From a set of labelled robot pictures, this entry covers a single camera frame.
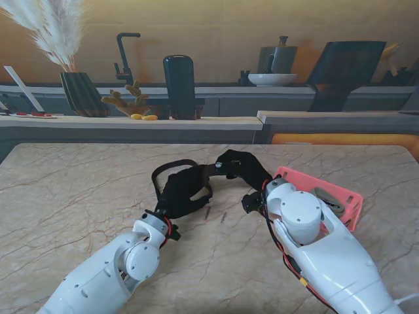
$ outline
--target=wall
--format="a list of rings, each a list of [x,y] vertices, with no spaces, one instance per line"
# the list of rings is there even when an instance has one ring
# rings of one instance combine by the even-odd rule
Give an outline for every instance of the wall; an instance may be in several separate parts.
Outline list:
[[[125,39],[134,77],[164,82],[168,54],[193,58],[196,82],[234,82],[240,70],[257,68],[261,46],[280,35],[299,46],[293,72],[304,81],[328,41],[400,43],[398,67],[419,57],[417,0],[87,0],[86,34],[76,55],[79,71],[94,82],[117,82],[121,60],[116,36]],[[25,29],[0,17],[0,64],[12,65],[26,82],[59,82],[60,68],[36,49]],[[380,64],[375,78],[386,66]],[[0,81],[10,81],[0,69]]]

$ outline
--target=red wire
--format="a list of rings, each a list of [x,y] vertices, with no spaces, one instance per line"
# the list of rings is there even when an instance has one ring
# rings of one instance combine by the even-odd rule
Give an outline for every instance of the red wire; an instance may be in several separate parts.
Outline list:
[[[301,279],[301,275],[298,273],[298,271],[292,266],[291,262],[288,259],[288,256],[286,255],[283,247],[280,247],[278,244],[276,244],[276,246],[279,248],[279,250],[282,252],[283,257],[285,258],[285,260],[287,261],[287,264],[289,266],[289,269],[299,278]],[[325,299],[323,299],[314,289],[310,284],[307,284],[307,288],[313,293],[315,294],[320,300],[322,300],[324,303],[329,304],[328,302],[326,302]]]
[[[266,187],[266,185],[268,184],[268,182],[269,182],[269,180],[268,180],[268,179],[266,179],[265,181],[263,181],[263,184],[262,184],[262,191],[264,191],[264,188]]]
[[[166,217],[163,217],[163,218],[167,222],[167,225],[169,227],[169,231],[168,231],[168,234],[166,236],[166,239],[162,243],[162,246],[161,247],[165,246],[165,244],[167,243],[167,241],[169,241],[169,236],[172,234],[172,222],[169,219],[167,219]]]
[[[263,182],[263,184],[262,184],[262,191],[264,191],[265,190],[265,187],[266,187],[266,185],[269,183],[269,180],[267,179],[267,180],[265,180],[264,182]],[[278,243],[275,243],[276,244],[276,246],[279,248],[279,250],[282,252],[282,255],[283,255],[283,257],[284,257],[284,259],[285,259],[285,261],[287,262],[287,264],[288,264],[288,266],[289,266],[289,269],[299,278],[299,279],[301,279],[301,275],[298,273],[298,271],[292,266],[292,264],[291,264],[291,262],[289,261],[289,259],[288,259],[288,256],[286,255],[286,253],[285,253],[285,251],[284,251],[284,249],[283,249],[283,247],[282,247],[282,244],[280,245],[280,244],[278,244]],[[307,283],[307,286],[306,286],[306,288],[308,289],[308,290],[310,290],[311,291],[311,293],[313,293],[313,294],[315,294],[322,302],[324,302],[325,304],[329,304],[328,302],[326,302],[326,300],[325,299],[323,299],[314,289],[313,289],[313,287],[309,284],[309,283]]]

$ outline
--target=black faucet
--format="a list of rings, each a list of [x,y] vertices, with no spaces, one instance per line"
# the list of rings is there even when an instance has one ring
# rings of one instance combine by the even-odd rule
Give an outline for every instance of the black faucet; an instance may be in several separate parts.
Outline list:
[[[140,33],[119,33],[117,36],[118,47],[120,51],[120,57],[122,58],[122,64],[124,65],[123,73],[119,71],[118,63],[115,62],[115,70],[117,70],[117,79],[125,80],[128,85],[133,85],[134,79],[132,78],[131,69],[128,67],[128,62],[126,61],[124,45],[122,44],[123,37],[140,37]]]

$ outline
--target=white bowl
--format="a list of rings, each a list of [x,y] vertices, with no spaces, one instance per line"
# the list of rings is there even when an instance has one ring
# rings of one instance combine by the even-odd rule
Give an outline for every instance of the white bowl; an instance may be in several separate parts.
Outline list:
[[[297,74],[249,74],[249,80],[256,86],[284,86],[296,78]]]

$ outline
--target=pampas grass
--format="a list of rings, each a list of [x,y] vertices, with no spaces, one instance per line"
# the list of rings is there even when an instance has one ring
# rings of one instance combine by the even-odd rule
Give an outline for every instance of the pampas grass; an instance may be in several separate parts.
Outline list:
[[[83,0],[0,0],[16,23],[31,31],[33,41],[65,72],[75,72],[74,55],[82,38]]]

